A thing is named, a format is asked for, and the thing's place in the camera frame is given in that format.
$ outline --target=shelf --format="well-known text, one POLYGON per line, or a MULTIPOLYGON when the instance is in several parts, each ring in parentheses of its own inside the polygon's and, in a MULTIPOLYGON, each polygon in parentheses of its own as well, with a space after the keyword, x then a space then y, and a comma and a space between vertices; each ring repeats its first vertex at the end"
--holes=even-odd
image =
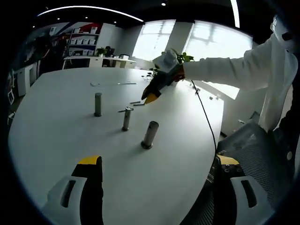
POLYGON ((69 45, 69 46, 96 46, 96 45, 69 45))
POLYGON ((93 36, 99 36, 99 34, 84 34, 84 33, 72 33, 72 35, 93 35, 93 36))

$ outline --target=metal rod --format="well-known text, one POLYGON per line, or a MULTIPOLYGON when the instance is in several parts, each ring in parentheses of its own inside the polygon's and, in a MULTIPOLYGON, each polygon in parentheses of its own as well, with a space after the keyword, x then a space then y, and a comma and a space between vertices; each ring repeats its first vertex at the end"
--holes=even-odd
POLYGON ((129 104, 135 104, 135 103, 140 103, 141 101, 137 101, 137 102, 131 102, 129 104))
POLYGON ((95 94, 95 113, 94 113, 94 116, 96 116, 96 117, 102 116, 101 96, 102 96, 102 93, 98 92, 98 93, 95 94))
POLYGON ((124 115, 124 122, 123 122, 123 127, 122 130, 123 131, 128 131, 129 128, 129 120, 130 120, 130 114, 131 114, 132 109, 129 107, 126 107, 125 109, 125 115, 124 115))
POLYGON ((159 124, 155 121, 151 121, 149 123, 146 135, 144 137, 144 140, 141 142, 141 146, 144 149, 150 149, 153 146, 153 140, 155 137, 155 134, 158 130, 159 124))

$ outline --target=white desk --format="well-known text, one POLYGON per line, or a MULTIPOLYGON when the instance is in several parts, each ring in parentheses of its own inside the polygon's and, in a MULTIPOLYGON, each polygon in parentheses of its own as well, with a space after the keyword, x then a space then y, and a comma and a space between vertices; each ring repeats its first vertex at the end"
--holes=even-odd
POLYGON ((136 62, 133 60, 128 59, 119 59, 113 57, 97 57, 97 56, 88 56, 88 55, 78 55, 78 56, 68 56, 64 58, 64 64, 62 69, 65 68, 65 64, 67 60, 74 60, 74 59, 89 59, 89 67, 102 67, 103 60, 113 60, 116 61, 116 68, 134 68, 136 62))
MULTIPOLYGON (((214 158, 212 135, 195 90, 169 86, 145 106, 133 106, 129 131, 125 109, 148 85, 147 71, 77 68, 41 76, 24 97, 9 133, 16 171, 42 207, 48 191, 71 175, 83 158, 103 159, 104 224, 179 224, 198 197, 214 158), (131 85, 116 83, 136 82, 131 85), (90 82, 101 83, 92 87, 90 82), (94 95, 102 92, 102 117, 94 117, 94 95), (150 121, 159 129, 150 150, 140 143, 150 121)), ((216 142, 223 101, 201 90, 216 142)))

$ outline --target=potted plant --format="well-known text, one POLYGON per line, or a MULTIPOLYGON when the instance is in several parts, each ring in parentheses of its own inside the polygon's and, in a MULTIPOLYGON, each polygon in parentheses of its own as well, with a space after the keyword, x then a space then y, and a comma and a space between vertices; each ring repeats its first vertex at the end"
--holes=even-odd
MULTIPOLYGON (((182 53, 182 54, 178 54, 178 52, 171 48, 177 55, 177 60, 180 64, 184 63, 184 62, 190 62, 190 61, 194 61, 194 57, 187 55, 186 52, 182 53)), ((149 70, 153 71, 153 74, 151 72, 149 72, 149 75, 153 75, 155 76, 158 73, 159 67, 157 65, 154 65, 155 68, 150 68, 149 70)))
POLYGON ((96 55, 99 57, 103 57, 107 53, 107 49, 105 48, 97 48, 96 49, 96 55))

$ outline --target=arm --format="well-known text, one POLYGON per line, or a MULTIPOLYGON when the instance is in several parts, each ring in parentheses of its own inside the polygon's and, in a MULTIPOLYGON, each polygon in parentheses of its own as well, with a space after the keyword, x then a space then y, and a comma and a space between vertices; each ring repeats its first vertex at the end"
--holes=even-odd
POLYGON ((265 88, 271 67, 271 39, 246 51, 243 58, 206 58, 184 63, 185 78, 228 84, 245 90, 265 88))

